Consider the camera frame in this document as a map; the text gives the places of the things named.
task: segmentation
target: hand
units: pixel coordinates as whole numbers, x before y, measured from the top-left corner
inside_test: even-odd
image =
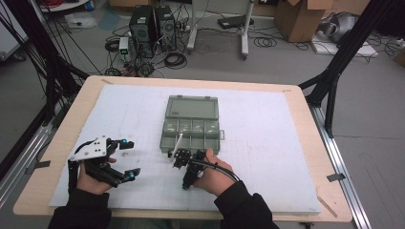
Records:
[[[115,163],[117,160],[114,158],[109,158],[108,162],[110,163]],[[78,175],[77,179],[77,189],[81,189],[83,191],[96,194],[96,195],[102,195],[106,191],[112,188],[111,185],[108,183],[100,182],[86,174],[86,168],[83,162],[80,163],[80,173]]]
[[[220,160],[217,156],[214,156],[214,152],[212,149],[208,149],[205,155],[206,155],[204,159],[205,161],[212,164],[218,163],[219,166],[232,171],[232,167],[229,164]],[[227,175],[207,167],[203,170],[202,177],[198,178],[194,182],[193,186],[204,189],[206,192],[218,197],[233,183],[235,183],[235,181],[233,181]]]

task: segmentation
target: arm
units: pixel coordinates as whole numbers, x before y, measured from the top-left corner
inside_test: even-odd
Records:
[[[48,228],[107,228],[111,211],[108,209],[109,194],[105,192],[110,188],[110,185],[88,176],[84,163],[81,163],[76,189],[66,206],[54,210]]]
[[[213,151],[206,151],[206,161],[218,163],[219,166],[232,171],[226,162],[214,156]],[[215,204],[224,219],[221,221],[222,229],[278,229],[273,222],[272,214],[262,196],[253,196],[239,182],[211,168],[205,168],[201,178],[197,179],[194,186],[217,196]]]

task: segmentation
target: black sleeve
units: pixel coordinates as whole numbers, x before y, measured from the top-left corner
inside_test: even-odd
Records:
[[[262,196],[253,196],[241,183],[234,183],[215,199],[224,219],[222,229],[279,229]]]
[[[107,193],[95,195],[75,189],[66,206],[54,210],[48,228],[107,228],[111,219],[108,198]]]

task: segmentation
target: wooden table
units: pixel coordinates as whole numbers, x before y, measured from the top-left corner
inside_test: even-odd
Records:
[[[69,110],[42,160],[50,160],[51,166],[36,169],[26,188],[16,201],[13,211],[17,215],[49,216],[53,207],[48,206],[54,188],[59,181],[69,152],[73,149],[88,115],[96,104],[98,95],[106,84],[208,88],[244,91],[284,93],[297,135],[300,139],[318,200],[321,213],[317,215],[274,214],[275,220],[288,221],[351,221],[352,213],[338,181],[329,182],[334,174],[328,153],[301,89],[292,85],[214,82],[199,80],[125,78],[111,76],[89,77],[73,106]],[[114,217],[162,218],[162,219],[221,219],[219,212],[162,211],[113,209]]]

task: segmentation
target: floor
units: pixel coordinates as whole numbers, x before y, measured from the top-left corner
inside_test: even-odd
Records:
[[[72,30],[71,36],[95,65],[103,69],[107,65],[105,39],[112,35],[113,30],[128,24],[129,14],[110,10],[105,5],[96,7],[90,14],[98,25],[92,29]],[[216,19],[220,17],[207,14],[200,25],[219,29]],[[256,18],[253,28],[273,26],[272,19]],[[74,65],[84,72],[94,73],[96,70],[75,44],[66,34],[62,37]],[[244,61],[239,36],[201,31],[197,48],[191,55],[186,55],[187,65],[183,69],[163,68],[150,77],[297,85],[321,73],[332,59],[330,55],[315,54],[311,47],[300,50],[294,44],[276,41],[275,47],[261,48],[250,38],[249,55]],[[385,46],[374,44],[374,47],[383,51]],[[394,63],[392,58],[386,52],[379,52],[370,63],[365,58],[356,57],[343,72],[336,98],[333,133],[372,228],[403,229],[405,104],[402,99],[405,97],[405,68]],[[114,66],[120,68],[121,65],[116,61]],[[45,100],[29,60],[0,62],[0,73],[2,160]],[[48,225],[50,218],[21,217],[12,212],[12,206],[28,179],[28,175],[23,176],[1,208],[2,228],[45,228]],[[125,228],[127,224],[126,219],[113,219],[111,228]],[[304,228],[297,222],[277,224],[281,228]],[[316,223],[313,228],[348,229],[355,228],[355,225]]]

